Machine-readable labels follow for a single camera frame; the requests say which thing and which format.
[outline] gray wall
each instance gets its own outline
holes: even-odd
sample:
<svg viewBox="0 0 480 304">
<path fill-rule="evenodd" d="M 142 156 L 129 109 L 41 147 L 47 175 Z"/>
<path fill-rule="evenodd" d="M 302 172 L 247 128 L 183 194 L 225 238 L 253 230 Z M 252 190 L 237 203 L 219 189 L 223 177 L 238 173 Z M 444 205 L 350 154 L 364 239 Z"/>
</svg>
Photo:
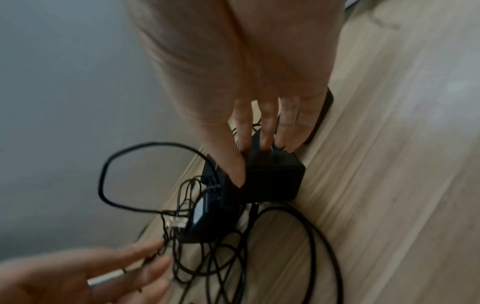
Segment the gray wall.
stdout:
<svg viewBox="0 0 480 304">
<path fill-rule="evenodd" d="M 101 203 L 103 161 L 143 141 L 197 145 L 120 0 L 2 0 L 0 96 L 0 258 L 134 241 L 151 216 Z M 108 194 L 157 207 L 192 157 L 128 157 L 108 176 Z"/>
</svg>

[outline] wooden floor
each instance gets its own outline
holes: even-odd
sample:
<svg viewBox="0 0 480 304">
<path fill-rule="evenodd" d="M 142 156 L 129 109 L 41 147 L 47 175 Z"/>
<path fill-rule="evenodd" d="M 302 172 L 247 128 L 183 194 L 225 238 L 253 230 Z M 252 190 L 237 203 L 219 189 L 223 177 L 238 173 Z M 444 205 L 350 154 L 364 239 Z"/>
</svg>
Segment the wooden floor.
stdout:
<svg viewBox="0 0 480 304">
<path fill-rule="evenodd" d="M 330 88 L 333 107 L 299 152 L 307 171 L 293 204 L 331 241 L 345 302 L 480 303 L 480 1 L 360 1 Z M 156 219 L 144 237 L 160 235 Z M 300 303 L 307 245 L 288 215 L 259 221 L 245 302 Z M 319 251 L 312 302 L 335 303 Z M 205 303 L 204 288 L 190 300 Z"/>
</svg>

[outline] tangled cable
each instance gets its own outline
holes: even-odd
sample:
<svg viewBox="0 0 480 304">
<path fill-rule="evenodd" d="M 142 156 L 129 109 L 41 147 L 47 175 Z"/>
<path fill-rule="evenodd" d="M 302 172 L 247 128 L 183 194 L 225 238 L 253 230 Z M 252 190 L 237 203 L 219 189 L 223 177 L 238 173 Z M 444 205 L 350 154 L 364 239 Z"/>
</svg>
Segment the tangled cable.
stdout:
<svg viewBox="0 0 480 304">
<path fill-rule="evenodd" d="M 204 184 L 202 183 L 202 176 L 196 176 L 191 179 L 184 181 L 179 188 L 178 196 L 177 196 L 177 204 L 176 210 L 154 210 L 154 209 L 142 209 L 136 208 L 132 206 L 127 206 L 123 204 L 119 204 L 109 200 L 104 194 L 104 186 L 105 186 L 105 179 L 107 176 L 107 172 L 111 163 L 116 160 L 117 158 L 124 156 L 128 153 L 132 153 L 139 149 L 144 148 L 151 148 L 151 147 L 177 147 L 184 150 L 191 151 L 201 157 L 208 166 L 211 167 L 213 172 L 213 180 L 209 182 L 213 186 L 208 186 L 204 188 Z M 187 293 L 190 290 L 192 283 L 199 277 L 205 278 L 205 296 L 206 302 L 208 304 L 211 303 L 220 303 L 222 299 L 224 303 L 228 304 L 240 304 L 245 292 L 246 283 L 247 283 L 247 257 L 248 257 L 248 237 L 252 228 L 254 227 L 255 222 L 258 218 L 262 217 L 267 212 L 271 211 L 281 211 L 286 212 L 300 221 L 306 231 L 308 236 L 308 241 L 310 244 L 310 275 L 307 290 L 305 296 L 303 297 L 302 303 L 310 303 L 312 298 L 312 294 L 314 291 L 315 280 L 316 280 L 316 273 L 317 273 L 317 250 L 316 250 L 316 243 L 315 243 L 315 234 L 321 239 L 323 242 L 328 255 L 331 259 L 333 269 L 335 272 L 336 284 L 337 284 L 337 299 L 336 302 L 338 304 L 342 304 L 344 301 L 344 287 L 342 281 L 342 274 L 340 271 L 340 266 L 335 256 L 335 253 L 329 244 L 326 237 L 322 234 L 322 232 L 313 225 L 310 221 L 308 221 L 298 210 L 293 208 L 292 206 L 288 205 L 284 202 L 275 202 L 277 206 L 266 207 L 261 209 L 261 205 L 259 203 L 252 204 L 248 211 L 248 223 L 244 231 L 233 230 L 228 234 L 228 237 L 231 234 L 237 234 L 240 236 L 240 240 L 238 242 L 237 247 L 234 247 L 230 244 L 224 243 L 225 238 L 215 242 L 215 243 L 207 243 L 208 251 L 204 248 L 205 244 L 200 244 L 201 248 L 201 260 L 198 266 L 195 269 L 189 269 L 185 265 L 182 264 L 182 253 L 183 247 L 182 244 L 177 240 L 177 229 L 171 229 L 171 227 L 167 226 L 167 222 L 165 216 L 173 216 L 178 218 L 188 218 L 190 213 L 195 209 L 196 204 L 199 202 L 197 198 L 194 198 L 195 188 L 198 187 L 200 197 L 202 193 L 205 191 L 212 191 L 212 192 L 219 192 L 220 189 L 220 179 L 215 169 L 214 164 L 200 151 L 197 149 L 174 142 L 149 142 L 144 144 L 135 145 L 123 150 L 118 151 L 117 153 L 113 154 L 111 157 L 103 165 L 101 170 L 100 179 L 98 182 L 98 195 L 100 199 L 108 204 L 109 206 L 132 211 L 132 212 L 139 212 L 139 213 L 150 213 L 150 214 L 158 214 L 162 219 L 162 228 L 163 228 L 163 239 L 164 239 L 164 246 L 161 252 L 158 255 L 165 254 L 166 249 L 171 246 L 172 247 L 172 257 L 173 257 L 173 277 L 174 281 L 178 284 L 183 285 L 183 293 L 181 295 L 179 303 L 184 303 Z M 243 206 L 241 213 L 245 212 L 246 206 Z M 217 252 L 219 249 L 228 249 L 233 254 L 230 259 L 224 262 L 222 265 L 219 264 L 217 259 Z M 142 265 L 148 264 L 152 262 L 157 255 L 152 256 L 151 258 L 145 259 Z M 234 268 L 235 264 L 239 264 L 240 266 L 240 277 L 238 279 L 235 293 L 232 299 L 229 299 L 227 295 L 226 289 L 226 281 Z M 225 275 L 222 276 L 221 272 L 226 269 Z M 189 279 L 182 279 L 180 278 L 180 272 L 183 272 L 190 276 Z M 212 296 L 211 294 L 211 278 L 215 277 L 219 283 L 219 290 L 216 295 Z"/>
</svg>

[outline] person's right hand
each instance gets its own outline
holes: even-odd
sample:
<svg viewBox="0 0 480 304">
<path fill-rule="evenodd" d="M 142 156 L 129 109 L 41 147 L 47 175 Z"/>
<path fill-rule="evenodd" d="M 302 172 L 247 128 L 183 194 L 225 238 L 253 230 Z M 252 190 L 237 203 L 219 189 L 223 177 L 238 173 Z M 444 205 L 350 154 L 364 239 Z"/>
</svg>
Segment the person's right hand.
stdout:
<svg viewBox="0 0 480 304">
<path fill-rule="evenodd" d="M 292 152 L 307 139 L 325 100 L 343 1 L 127 3 L 180 116 L 234 184 L 245 181 L 239 150 L 252 146 L 252 101 L 258 100 L 261 111 L 262 150 L 274 140 L 279 100 L 275 145 Z"/>
</svg>

